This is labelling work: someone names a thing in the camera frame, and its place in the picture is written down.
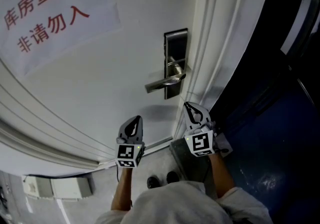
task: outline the black shoe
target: black shoe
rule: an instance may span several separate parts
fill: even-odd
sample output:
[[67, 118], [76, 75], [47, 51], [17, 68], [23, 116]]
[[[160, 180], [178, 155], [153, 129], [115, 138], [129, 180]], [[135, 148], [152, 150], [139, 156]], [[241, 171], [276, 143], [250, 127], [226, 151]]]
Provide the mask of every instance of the black shoe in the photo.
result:
[[172, 182], [178, 182], [179, 181], [179, 176], [176, 172], [174, 171], [170, 171], [167, 175], [166, 175], [166, 182], [168, 182], [168, 184], [172, 183]]
[[146, 185], [147, 185], [148, 189], [159, 188], [160, 182], [159, 182], [158, 178], [151, 176], [147, 179]]

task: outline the door handle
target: door handle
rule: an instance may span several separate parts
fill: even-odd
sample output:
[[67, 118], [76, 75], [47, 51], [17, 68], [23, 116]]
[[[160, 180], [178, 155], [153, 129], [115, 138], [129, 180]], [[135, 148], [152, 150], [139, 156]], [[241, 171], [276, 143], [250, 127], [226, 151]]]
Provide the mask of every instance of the door handle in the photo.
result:
[[178, 63], [173, 63], [172, 65], [174, 65], [173, 69], [174, 69], [174, 73], [176, 73], [176, 74], [169, 76], [167, 78], [146, 84], [144, 87], [145, 87], [146, 92], [148, 94], [152, 93], [156, 90], [165, 88], [167, 86], [176, 85], [176, 84], [180, 83], [181, 80], [186, 77], [186, 72], [183, 71], [183, 69], [180, 67], [180, 65]]
[[148, 94], [164, 88], [166, 100], [179, 95], [181, 81], [186, 77], [187, 41], [187, 29], [164, 34], [164, 79], [146, 84], [144, 87]]

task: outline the blue floor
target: blue floor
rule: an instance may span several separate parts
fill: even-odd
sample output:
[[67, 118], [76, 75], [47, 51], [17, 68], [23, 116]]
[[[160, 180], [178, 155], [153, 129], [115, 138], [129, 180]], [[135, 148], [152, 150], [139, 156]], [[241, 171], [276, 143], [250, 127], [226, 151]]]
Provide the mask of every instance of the blue floor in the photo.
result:
[[274, 223], [306, 223], [315, 216], [320, 119], [298, 84], [224, 134], [233, 148], [225, 161], [236, 185], [263, 202]]

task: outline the paper sign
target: paper sign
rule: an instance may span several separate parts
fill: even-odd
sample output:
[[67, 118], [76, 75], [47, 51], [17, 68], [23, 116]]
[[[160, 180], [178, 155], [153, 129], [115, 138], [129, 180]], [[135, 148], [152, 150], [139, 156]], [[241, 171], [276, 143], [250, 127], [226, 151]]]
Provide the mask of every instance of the paper sign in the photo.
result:
[[0, 56], [19, 77], [69, 47], [120, 27], [116, 0], [0, 2]]

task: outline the gray shirt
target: gray shirt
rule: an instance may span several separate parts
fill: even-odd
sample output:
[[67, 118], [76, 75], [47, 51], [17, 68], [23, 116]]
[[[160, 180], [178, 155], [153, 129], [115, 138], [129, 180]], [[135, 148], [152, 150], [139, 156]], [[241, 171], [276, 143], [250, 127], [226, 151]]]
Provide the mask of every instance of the gray shirt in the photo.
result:
[[212, 200], [203, 183], [179, 181], [143, 192], [129, 211], [111, 210], [96, 224], [272, 224], [268, 209], [240, 187]]

